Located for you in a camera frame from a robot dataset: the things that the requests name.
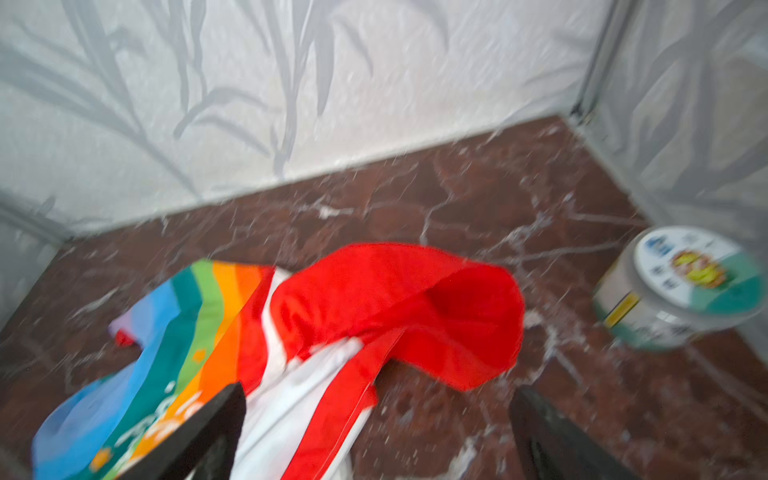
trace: white stripe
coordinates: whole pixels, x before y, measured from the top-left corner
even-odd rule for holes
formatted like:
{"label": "white stripe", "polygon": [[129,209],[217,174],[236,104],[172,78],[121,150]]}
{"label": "white stripe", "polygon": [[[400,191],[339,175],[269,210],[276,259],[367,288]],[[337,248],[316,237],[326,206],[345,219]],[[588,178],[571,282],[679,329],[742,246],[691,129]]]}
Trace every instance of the white stripe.
{"label": "white stripe", "polygon": [[320,480],[351,480],[352,478],[352,463],[349,460],[349,450],[352,449],[352,444],[357,440],[357,436],[362,432],[362,428],[366,425],[368,417],[371,416],[373,407],[360,412],[360,415],[355,420],[354,425],[349,430],[344,443],[341,444],[341,448],[336,453],[333,462],[326,470],[325,474]]}
{"label": "white stripe", "polygon": [[[339,340],[296,364],[295,369],[286,371],[271,387],[259,388],[248,395],[243,431],[230,477],[281,478],[328,386],[361,348],[362,342],[358,339]],[[347,438],[354,440],[357,433],[350,433]]]}
{"label": "white stripe", "polygon": [[286,349],[283,346],[280,335],[277,333],[277,328],[275,328],[275,322],[272,319],[272,313],[270,313],[270,303],[272,302],[272,294],[275,293],[275,289],[288,277],[290,277],[290,272],[282,268],[275,269],[272,283],[270,284],[270,293],[266,296],[264,310],[261,312],[261,329],[264,331],[264,338],[266,338],[267,357],[266,368],[264,369],[264,376],[261,379],[259,389],[269,386],[280,378],[286,368]]}

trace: plastic container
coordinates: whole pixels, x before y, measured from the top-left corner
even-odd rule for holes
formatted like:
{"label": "plastic container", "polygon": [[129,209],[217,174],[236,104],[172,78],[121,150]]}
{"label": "plastic container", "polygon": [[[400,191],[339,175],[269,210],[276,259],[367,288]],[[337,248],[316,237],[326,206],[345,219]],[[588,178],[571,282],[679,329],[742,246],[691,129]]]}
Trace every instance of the plastic container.
{"label": "plastic container", "polygon": [[611,333],[627,344],[673,349],[758,314],[765,299],[758,265],[718,233],[650,228],[605,273],[592,305]]}

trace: yellow rectangle label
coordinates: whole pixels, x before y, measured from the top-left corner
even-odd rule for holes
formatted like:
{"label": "yellow rectangle label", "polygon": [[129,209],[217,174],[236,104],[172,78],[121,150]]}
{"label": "yellow rectangle label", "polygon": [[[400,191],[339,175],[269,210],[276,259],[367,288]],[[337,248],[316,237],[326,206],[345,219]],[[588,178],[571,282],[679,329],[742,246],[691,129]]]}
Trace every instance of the yellow rectangle label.
{"label": "yellow rectangle label", "polygon": [[621,321],[640,301],[640,297],[632,292],[629,292],[623,299],[614,307],[613,310],[605,317],[605,324],[608,327],[613,327]]}

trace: colorful garment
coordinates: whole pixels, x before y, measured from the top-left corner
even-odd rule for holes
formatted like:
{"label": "colorful garment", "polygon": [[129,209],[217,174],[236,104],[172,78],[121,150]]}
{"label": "colorful garment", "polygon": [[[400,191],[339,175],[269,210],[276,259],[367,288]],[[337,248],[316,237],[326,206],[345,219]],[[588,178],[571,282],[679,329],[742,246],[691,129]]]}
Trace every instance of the colorful garment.
{"label": "colorful garment", "polygon": [[232,478],[329,478],[376,404],[384,363],[475,388],[515,364],[523,311],[505,270],[431,248],[351,246],[294,276],[198,261],[110,325],[141,357],[46,419],[35,476],[115,478],[241,382]]}

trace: yellow stripe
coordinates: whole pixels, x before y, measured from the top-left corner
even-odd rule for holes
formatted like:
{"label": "yellow stripe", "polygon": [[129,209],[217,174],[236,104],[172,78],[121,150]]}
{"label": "yellow stripe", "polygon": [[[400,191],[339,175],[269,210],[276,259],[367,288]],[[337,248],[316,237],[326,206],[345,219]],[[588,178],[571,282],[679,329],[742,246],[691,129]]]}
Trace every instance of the yellow stripe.
{"label": "yellow stripe", "polygon": [[640,297],[636,294],[629,292],[618,305],[614,307],[613,310],[608,314],[608,316],[605,318],[605,324],[608,325],[608,327],[614,327],[617,323],[621,321],[629,312],[634,308],[635,305],[637,305],[637,302],[640,301]]}
{"label": "yellow stripe", "polygon": [[219,325],[214,338],[214,345],[217,345],[224,333],[230,328],[232,320],[243,309],[245,302],[240,297],[240,288],[237,285],[237,266],[234,263],[214,262],[214,276],[219,283],[221,296],[224,299],[224,321]]}

